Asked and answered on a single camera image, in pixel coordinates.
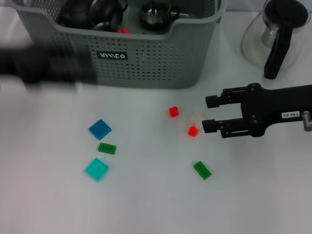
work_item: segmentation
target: perforated basket wall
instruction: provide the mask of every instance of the perforated basket wall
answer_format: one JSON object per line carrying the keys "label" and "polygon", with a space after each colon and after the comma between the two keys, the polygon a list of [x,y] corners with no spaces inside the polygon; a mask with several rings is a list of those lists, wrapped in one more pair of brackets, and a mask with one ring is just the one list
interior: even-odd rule
{"label": "perforated basket wall", "polygon": [[[181,0],[181,11],[198,19],[177,19],[162,35],[143,35],[137,17],[137,2],[129,1],[123,22],[132,34],[98,32],[66,28],[56,24],[64,0],[32,0],[22,6],[14,0],[29,35],[34,41],[55,45],[85,47],[90,50],[99,84],[140,88],[185,88],[200,77],[203,61],[215,24],[221,18],[225,3],[219,0]],[[111,59],[115,52],[127,60]]]}

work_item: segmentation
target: red object in basket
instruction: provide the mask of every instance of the red object in basket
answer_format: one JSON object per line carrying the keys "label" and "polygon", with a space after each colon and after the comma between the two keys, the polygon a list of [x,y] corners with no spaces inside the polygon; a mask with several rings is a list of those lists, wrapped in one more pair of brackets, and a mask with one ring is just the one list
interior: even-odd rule
{"label": "red object in basket", "polygon": [[196,126],[191,126],[190,129],[189,129],[189,135],[192,136],[192,137],[195,137],[198,135],[198,132],[199,132],[199,129],[196,128]]}
{"label": "red object in basket", "polygon": [[169,109],[169,114],[172,118],[177,117],[179,115],[179,109],[174,106]]}
{"label": "red object in basket", "polygon": [[119,33],[131,34],[131,32],[126,28],[119,30]]}

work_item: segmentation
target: green block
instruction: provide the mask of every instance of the green block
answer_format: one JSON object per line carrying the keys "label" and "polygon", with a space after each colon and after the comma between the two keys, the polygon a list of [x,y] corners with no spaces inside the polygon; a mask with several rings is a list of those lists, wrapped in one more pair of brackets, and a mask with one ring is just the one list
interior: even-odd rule
{"label": "green block", "polygon": [[205,165],[201,161],[195,164],[194,168],[204,180],[206,180],[207,178],[211,176],[210,171],[208,171],[208,169],[205,167]]}
{"label": "green block", "polygon": [[107,153],[110,155],[115,155],[117,147],[115,145],[100,143],[98,146],[98,151],[102,153]]}

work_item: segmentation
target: white table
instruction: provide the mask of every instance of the white table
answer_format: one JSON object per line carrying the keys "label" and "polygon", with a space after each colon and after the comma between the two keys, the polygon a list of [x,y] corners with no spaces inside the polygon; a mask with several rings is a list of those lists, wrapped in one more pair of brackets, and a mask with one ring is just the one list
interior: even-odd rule
{"label": "white table", "polygon": [[[302,122],[276,124],[260,138],[188,136],[189,117],[241,117],[240,107],[208,110],[205,97],[259,82],[269,89],[312,83],[312,24],[296,64],[275,81],[241,56],[241,36],[255,13],[226,12],[198,84],[185,90],[80,85],[29,93],[1,80],[1,234],[310,234],[312,135]],[[16,21],[19,39],[27,38]],[[167,110],[178,106],[178,119]],[[97,152],[88,128],[102,118],[113,129]],[[101,182],[84,169],[110,166]],[[213,175],[193,169],[201,160]]]}

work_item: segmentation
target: carafe lid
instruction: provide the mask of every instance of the carafe lid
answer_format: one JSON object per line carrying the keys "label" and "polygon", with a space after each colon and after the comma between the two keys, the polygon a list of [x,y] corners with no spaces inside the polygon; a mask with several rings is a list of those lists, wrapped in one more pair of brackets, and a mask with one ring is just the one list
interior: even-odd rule
{"label": "carafe lid", "polygon": [[170,9],[169,0],[142,0],[141,10],[148,16],[163,16]]}
{"label": "carafe lid", "polygon": [[293,28],[304,26],[309,18],[307,8],[297,0],[271,0],[264,9],[268,19],[277,25],[288,22]]}

